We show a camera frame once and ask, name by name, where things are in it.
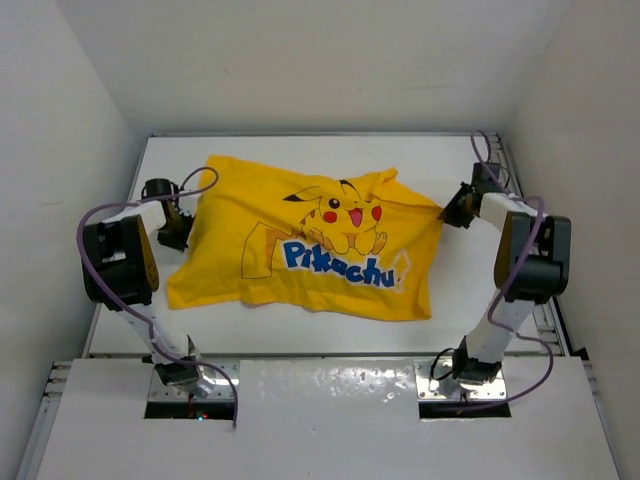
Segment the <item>cartoon character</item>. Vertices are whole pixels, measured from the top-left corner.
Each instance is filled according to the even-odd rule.
[[[284,200],[314,204],[300,221],[305,237],[341,255],[351,248],[361,255],[377,255],[387,243],[387,234],[376,230],[382,207],[363,200],[349,181],[340,180],[338,185],[339,189],[306,188]]]
[[[278,241],[303,238],[337,254],[344,255],[355,249],[363,256],[379,254],[387,243],[387,234],[376,228],[382,218],[382,207],[363,200],[348,180],[305,188],[283,200],[308,202],[312,208],[291,233],[259,222],[245,241],[242,278],[272,275],[273,253]]]

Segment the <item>wall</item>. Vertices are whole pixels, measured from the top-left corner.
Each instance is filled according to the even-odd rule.
[[[53,0],[0,2],[0,478],[13,478],[51,362],[91,305],[75,227],[123,199],[139,151]]]
[[[57,0],[152,131],[501,130],[568,0]]]
[[[525,193],[573,221],[560,303],[594,363],[626,478],[640,478],[639,80],[640,2],[575,1],[511,135]]]

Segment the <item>pikachu mouth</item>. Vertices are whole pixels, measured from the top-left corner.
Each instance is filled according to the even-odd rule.
[[[349,212],[349,216],[351,217],[351,223],[353,226],[358,228],[362,225],[362,209],[361,208],[352,208],[351,210],[347,210]]]

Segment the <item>white table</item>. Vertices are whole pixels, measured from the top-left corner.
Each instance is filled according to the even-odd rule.
[[[546,362],[507,357],[510,392]],[[235,431],[143,419],[151,369],[76,360],[38,480],[617,478],[578,358],[559,358],[511,418],[428,421],[411,359],[242,361]]]
[[[147,144],[133,197],[144,182],[165,177],[176,183],[211,154],[335,178],[397,167],[399,180],[445,205],[461,181],[469,181],[475,156],[467,136],[362,135],[266,137],[159,137]],[[167,315],[192,336],[203,353],[231,355],[379,355],[435,353],[457,346],[484,313],[493,292],[493,265],[500,234],[476,220],[469,230],[444,227],[430,271],[433,318],[387,323],[338,313],[310,313],[290,305],[246,308],[238,302],[169,310],[165,285],[155,296],[159,315]],[[161,279],[185,256],[153,239]],[[91,354],[143,354],[141,340],[106,308],[94,318]],[[536,335],[530,317],[521,331]],[[538,352],[539,346],[513,341],[511,352]]]

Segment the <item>yellow towel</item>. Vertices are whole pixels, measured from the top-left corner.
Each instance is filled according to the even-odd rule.
[[[394,168],[334,180],[211,156],[189,259],[168,281],[171,308],[242,300],[379,320],[431,317],[427,272],[441,208]],[[205,172],[204,187],[213,180]]]

